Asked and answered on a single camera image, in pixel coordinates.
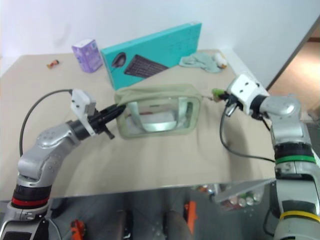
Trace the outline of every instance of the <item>purple box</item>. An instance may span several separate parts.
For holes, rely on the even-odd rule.
[[[86,73],[93,73],[103,64],[94,39],[84,39],[74,44],[72,50],[82,71]]]

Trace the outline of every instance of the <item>beige tabletop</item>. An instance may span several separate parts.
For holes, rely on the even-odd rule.
[[[60,64],[48,69],[46,64]],[[203,95],[212,88],[225,89],[234,79],[231,67],[220,73],[198,68],[172,67],[135,86],[191,83]],[[82,72],[73,54],[26,55],[1,79],[0,200],[12,197],[19,160],[19,134],[23,119],[42,95],[58,89],[78,88],[96,98],[101,110],[114,103],[114,93],[104,66],[94,73]],[[53,95],[32,112],[26,125],[23,147],[30,148],[38,134],[76,117],[67,93]],[[258,159],[245,159],[227,152],[219,138],[224,103],[203,99],[197,127],[188,135],[124,140],[116,121],[106,134],[88,138],[63,162],[52,187],[52,197],[93,195],[274,177],[274,165]],[[242,153],[273,157],[269,132],[263,123],[237,110],[225,122],[225,140]]]

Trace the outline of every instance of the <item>small orange object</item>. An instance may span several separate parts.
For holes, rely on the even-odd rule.
[[[78,219],[71,222],[72,240],[84,240],[85,224]]]
[[[194,234],[195,230],[195,221],[198,218],[196,214],[197,203],[195,201],[190,201],[184,205],[186,210],[186,223],[190,229],[191,234]]]
[[[48,69],[52,69],[54,65],[58,65],[58,64],[59,64],[58,60],[53,60],[50,64],[47,64],[46,66],[48,67]]]

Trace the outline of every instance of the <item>teal box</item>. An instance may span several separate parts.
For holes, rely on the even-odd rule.
[[[186,23],[101,50],[113,88],[128,87],[197,51],[200,22]]]

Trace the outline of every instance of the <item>towel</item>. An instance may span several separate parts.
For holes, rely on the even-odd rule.
[[[187,68],[202,68],[209,73],[219,73],[221,69],[213,57],[204,52],[196,52],[190,56],[183,56],[179,65]]]

